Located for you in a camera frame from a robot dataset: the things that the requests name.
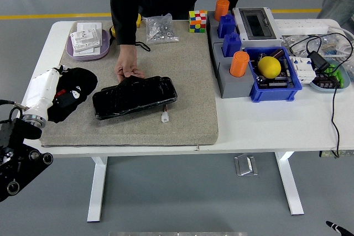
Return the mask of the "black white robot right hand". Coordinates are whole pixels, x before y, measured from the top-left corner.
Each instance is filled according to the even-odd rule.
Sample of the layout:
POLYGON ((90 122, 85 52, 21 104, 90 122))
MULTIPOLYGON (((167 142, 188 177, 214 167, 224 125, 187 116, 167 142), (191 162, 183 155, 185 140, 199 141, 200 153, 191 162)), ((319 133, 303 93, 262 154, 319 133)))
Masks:
POLYGON ((341 236, 353 236, 353 233, 349 232, 347 229, 333 223, 330 221, 326 221, 326 225, 332 228, 335 232, 340 234, 341 236))

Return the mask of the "person's right hand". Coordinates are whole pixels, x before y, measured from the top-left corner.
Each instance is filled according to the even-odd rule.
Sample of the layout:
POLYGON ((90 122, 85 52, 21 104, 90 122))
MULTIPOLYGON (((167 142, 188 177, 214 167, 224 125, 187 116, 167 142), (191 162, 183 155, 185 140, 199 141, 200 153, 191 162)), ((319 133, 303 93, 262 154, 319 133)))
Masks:
POLYGON ((131 76, 145 78, 144 72, 137 68, 137 50, 134 45, 119 45, 114 74, 119 82, 131 76))

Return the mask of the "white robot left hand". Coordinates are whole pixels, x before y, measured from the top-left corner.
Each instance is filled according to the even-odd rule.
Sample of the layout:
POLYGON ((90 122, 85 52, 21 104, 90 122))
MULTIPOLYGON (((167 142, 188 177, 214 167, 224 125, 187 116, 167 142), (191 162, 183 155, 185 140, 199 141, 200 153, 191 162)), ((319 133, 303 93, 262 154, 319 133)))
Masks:
POLYGON ((60 77, 71 73, 70 68, 59 66, 32 79, 29 84, 23 120, 44 123, 62 122, 76 108, 82 94, 80 86, 57 89, 60 77))

